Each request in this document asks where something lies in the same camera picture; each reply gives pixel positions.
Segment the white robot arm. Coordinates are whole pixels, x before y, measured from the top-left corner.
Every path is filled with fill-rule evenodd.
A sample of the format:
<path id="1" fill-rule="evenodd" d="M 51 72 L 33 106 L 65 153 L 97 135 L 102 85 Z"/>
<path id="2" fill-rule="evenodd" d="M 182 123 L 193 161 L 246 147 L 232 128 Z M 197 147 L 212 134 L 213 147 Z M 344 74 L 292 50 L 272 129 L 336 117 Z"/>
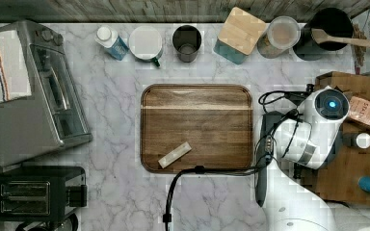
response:
<path id="1" fill-rule="evenodd" d="M 263 209 L 268 231 L 337 231 L 330 207 L 315 193 L 288 177 L 282 160 L 319 169 L 331 162 L 342 143 L 341 125 L 349 101 L 339 90 L 288 91 L 296 107 L 272 111 L 259 120 L 255 200 Z"/>

